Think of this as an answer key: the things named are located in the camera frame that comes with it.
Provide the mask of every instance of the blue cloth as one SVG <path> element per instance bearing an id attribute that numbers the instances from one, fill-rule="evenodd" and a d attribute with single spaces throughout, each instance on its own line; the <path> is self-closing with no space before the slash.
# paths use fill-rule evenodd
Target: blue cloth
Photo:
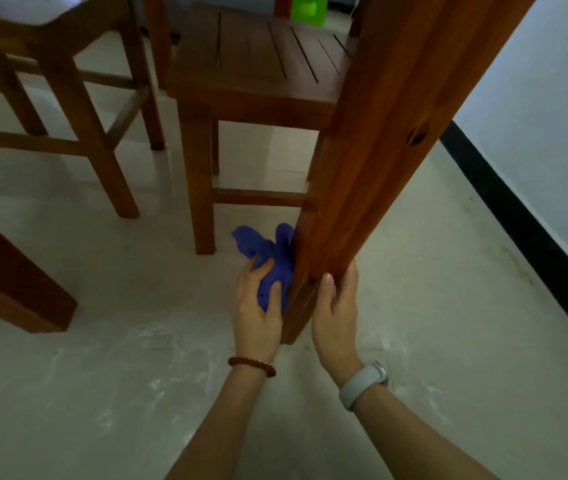
<path id="1" fill-rule="evenodd" d="M 259 268 L 270 258 L 275 265 L 260 283 L 257 302 L 266 311 L 269 306 L 269 293 L 274 282 L 282 283 L 282 312 L 288 305 L 286 295 L 293 279 L 293 227 L 280 224 L 275 229 L 275 242 L 265 239 L 262 234 L 248 226 L 240 226 L 231 235 L 235 238 L 237 249 L 248 259 L 256 257 L 253 269 Z"/>

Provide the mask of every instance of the white watch band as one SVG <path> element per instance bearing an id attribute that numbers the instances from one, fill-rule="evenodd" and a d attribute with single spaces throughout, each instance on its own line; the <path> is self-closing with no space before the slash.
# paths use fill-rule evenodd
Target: white watch band
<path id="1" fill-rule="evenodd" d="M 355 374 L 340 391 L 340 401 L 346 411 L 352 411 L 353 403 L 373 384 L 388 386 L 388 373 L 379 362 L 368 362 L 364 369 Z"/>

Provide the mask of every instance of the white floor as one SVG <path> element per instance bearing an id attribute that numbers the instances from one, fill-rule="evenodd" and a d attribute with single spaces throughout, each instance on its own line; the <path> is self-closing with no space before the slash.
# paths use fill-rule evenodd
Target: white floor
<path id="1" fill-rule="evenodd" d="M 81 67 L 127 73 L 107 34 Z M 21 76 L 51 135 L 73 137 L 44 80 Z M 89 85 L 105 125 L 128 92 Z M 142 217 L 119 219 L 87 160 L 0 149 L 0 232 L 79 302 L 66 333 L 0 320 L 0 479 L 157 479 L 228 371 L 230 232 L 273 235 L 295 209 L 216 206 L 195 256 L 174 101 L 169 151 L 141 118 L 117 149 Z M 0 96 L 0 129 L 20 126 Z M 316 133 L 222 122 L 221 183 L 301 190 Z M 421 417 L 503 478 L 568 478 L 568 318 L 437 144 L 358 256 L 358 347 Z M 389 478 L 308 329 L 277 357 L 237 478 Z"/>

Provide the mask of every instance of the green container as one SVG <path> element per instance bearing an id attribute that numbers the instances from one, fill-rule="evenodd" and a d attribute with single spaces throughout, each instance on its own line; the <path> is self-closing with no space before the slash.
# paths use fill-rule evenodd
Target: green container
<path id="1" fill-rule="evenodd" d="M 326 19 L 326 7 L 328 0 L 293 0 L 290 19 L 321 27 Z"/>

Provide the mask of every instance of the bracelet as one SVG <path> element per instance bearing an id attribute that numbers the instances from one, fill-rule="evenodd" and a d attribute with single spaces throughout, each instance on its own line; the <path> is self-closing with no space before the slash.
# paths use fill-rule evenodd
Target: bracelet
<path id="1" fill-rule="evenodd" d="M 250 365 L 251 367 L 255 367 L 256 369 L 263 370 L 264 372 L 266 372 L 266 377 L 268 378 L 275 377 L 275 375 L 277 374 L 275 367 L 273 367 L 270 363 L 262 362 L 261 360 L 253 360 L 246 357 L 231 357 L 230 359 L 228 359 L 228 364 L 231 367 L 239 363 Z"/>

